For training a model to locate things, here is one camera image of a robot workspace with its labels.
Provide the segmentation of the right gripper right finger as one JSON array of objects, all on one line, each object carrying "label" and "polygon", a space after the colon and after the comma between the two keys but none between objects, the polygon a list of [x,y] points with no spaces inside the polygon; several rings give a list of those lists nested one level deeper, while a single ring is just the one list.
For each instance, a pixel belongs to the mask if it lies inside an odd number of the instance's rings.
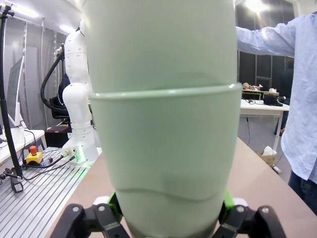
[{"label": "right gripper right finger", "polygon": [[225,193],[218,217],[219,227],[214,238],[235,238],[238,234],[250,238],[285,238],[286,233],[275,210],[268,205],[257,210],[249,207],[243,198],[234,198]]}]

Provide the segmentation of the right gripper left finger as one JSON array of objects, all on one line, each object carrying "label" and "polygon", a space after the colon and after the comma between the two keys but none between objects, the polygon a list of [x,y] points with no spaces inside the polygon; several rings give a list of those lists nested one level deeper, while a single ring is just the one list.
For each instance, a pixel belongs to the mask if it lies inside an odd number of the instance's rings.
[{"label": "right gripper left finger", "polygon": [[84,208],[69,204],[56,224],[58,238],[88,238],[92,233],[102,233],[105,238],[128,238],[121,224],[123,214],[116,193],[106,203]]}]

